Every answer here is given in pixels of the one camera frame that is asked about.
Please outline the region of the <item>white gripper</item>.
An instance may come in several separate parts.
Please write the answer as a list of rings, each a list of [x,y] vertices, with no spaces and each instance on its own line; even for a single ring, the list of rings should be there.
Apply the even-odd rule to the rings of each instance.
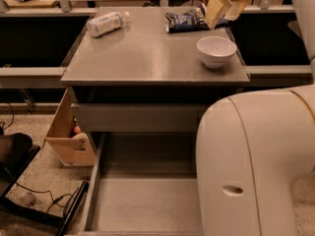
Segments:
[[[219,19],[224,16],[226,20],[235,21],[248,5],[249,0],[208,0],[206,7],[206,23],[213,30]]]

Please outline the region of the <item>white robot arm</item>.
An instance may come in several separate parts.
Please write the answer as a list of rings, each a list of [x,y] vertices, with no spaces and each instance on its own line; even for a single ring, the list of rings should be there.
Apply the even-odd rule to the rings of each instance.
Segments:
[[[294,182],[315,167],[315,85],[217,101],[196,141],[204,236],[297,236]]]

